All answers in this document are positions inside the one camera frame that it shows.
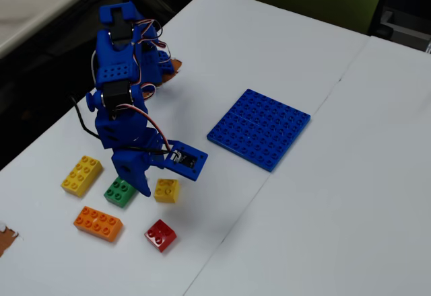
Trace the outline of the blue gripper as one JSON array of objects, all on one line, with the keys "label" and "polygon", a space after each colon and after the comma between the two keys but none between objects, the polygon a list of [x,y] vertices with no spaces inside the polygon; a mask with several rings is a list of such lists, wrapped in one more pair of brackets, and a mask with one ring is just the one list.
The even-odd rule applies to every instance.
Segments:
[{"label": "blue gripper", "polygon": [[151,190],[144,171],[152,166],[164,169],[168,153],[158,131],[144,131],[140,137],[114,148],[112,161],[122,180],[142,195],[150,197]]}]

